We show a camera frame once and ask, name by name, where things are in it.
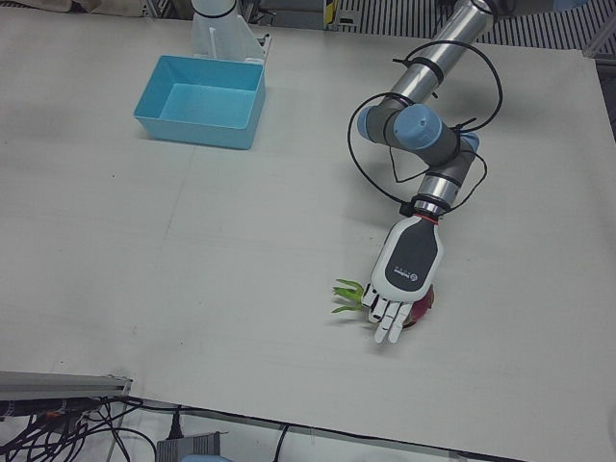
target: green leaf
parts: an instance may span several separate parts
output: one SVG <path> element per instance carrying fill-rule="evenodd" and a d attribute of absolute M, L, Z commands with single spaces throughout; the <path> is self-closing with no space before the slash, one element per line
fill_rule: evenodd
<path fill-rule="evenodd" d="M 359 311 L 361 310 L 361 306 L 341 306 L 332 311 L 332 313 L 342 313 L 343 311 Z"/>
<path fill-rule="evenodd" d="M 361 294 L 357 294 L 356 292 L 353 292 L 351 289 L 345 289 L 344 287 L 334 287 L 334 294 L 337 296 L 341 296 L 342 298 L 346 298 L 348 300 L 357 302 L 357 303 L 362 301 Z"/>
<path fill-rule="evenodd" d="M 355 281 L 348 281 L 346 279 L 336 279 L 336 281 L 340 282 L 341 284 L 346 284 L 350 287 L 353 287 L 357 290 L 357 292 L 361 295 L 364 294 L 364 288 L 362 287 L 362 285 L 358 282 Z"/>

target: white table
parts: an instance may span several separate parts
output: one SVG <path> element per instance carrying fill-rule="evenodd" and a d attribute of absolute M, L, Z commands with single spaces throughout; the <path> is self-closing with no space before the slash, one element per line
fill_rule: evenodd
<path fill-rule="evenodd" d="M 481 47 L 506 92 L 480 134 L 490 176 L 441 225 L 433 310 L 377 346 L 329 313 L 334 279 L 367 280 L 398 220 L 346 127 L 418 42 L 269 30 L 266 105 L 234 151 L 153 141 L 132 118 L 158 56 L 190 55 L 190 27 L 2 9 L 0 370 L 125 374 L 138 395 L 283 422 L 613 460 L 616 153 L 593 63 Z M 430 104 L 450 123 L 486 114 L 491 85 L 468 56 Z M 357 146 L 391 181 L 384 149 Z"/>

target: blue box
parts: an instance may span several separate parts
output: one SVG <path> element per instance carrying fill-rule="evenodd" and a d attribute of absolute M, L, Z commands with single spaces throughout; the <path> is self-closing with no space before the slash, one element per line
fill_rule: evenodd
<path fill-rule="evenodd" d="M 248 149 L 265 97 L 262 64 L 161 56 L 135 118 L 161 140 Z"/>

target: robot finger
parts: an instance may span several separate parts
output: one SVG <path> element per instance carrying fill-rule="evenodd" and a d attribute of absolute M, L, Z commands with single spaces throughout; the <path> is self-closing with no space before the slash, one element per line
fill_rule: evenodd
<path fill-rule="evenodd" d="M 362 297 L 362 304 L 372 309 L 377 298 L 378 293 L 372 287 L 372 284 L 369 284 L 366 288 L 366 291 L 364 292 L 364 296 Z"/>
<path fill-rule="evenodd" d="M 385 311 L 385 315 L 381 321 L 381 324 L 376 328 L 376 332 L 374 332 L 374 340 L 380 344 L 383 342 L 383 339 L 389 332 L 396 315 L 398 314 L 398 309 L 400 307 L 400 303 L 392 302 L 387 306 L 387 310 Z"/>
<path fill-rule="evenodd" d="M 385 310 L 387 309 L 387 300 L 385 298 L 379 298 L 376 301 L 376 305 L 374 308 L 370 310 L 368 313 L 368 321 L 370 322 L 379 322 L 383 319 L 383 315 L 385 314 Z"/>
<path fill-rule="evenodd" d="M 402 332 L 402 327 L 404 327 L 404 321 L 406 320 L 409 313 L 411 312 L 412 306 L 413 305 L 411 305 L 410 303 L 402 303 L 400 305 L 398 314 L 396 315 L 396 318 L 394 319 L 394 323 L 392 324 L 392 327 L 389 330 L 390 343 L 394 344 L 395 342 L 398 341 L 400 332 Z"/>

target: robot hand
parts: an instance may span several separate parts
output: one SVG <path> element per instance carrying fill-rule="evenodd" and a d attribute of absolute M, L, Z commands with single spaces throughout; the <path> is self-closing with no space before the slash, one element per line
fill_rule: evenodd
<path fill-rule="evenodd" d="M 415 215 L 389 232 L 362 298 L 369 321 L 379 322 L 374 333 L 378 344 L 388 333 L 392 344 L 398 341 L 413 303 L 430 289 L 443 257 L 437 229 L 436 220 Z"/>

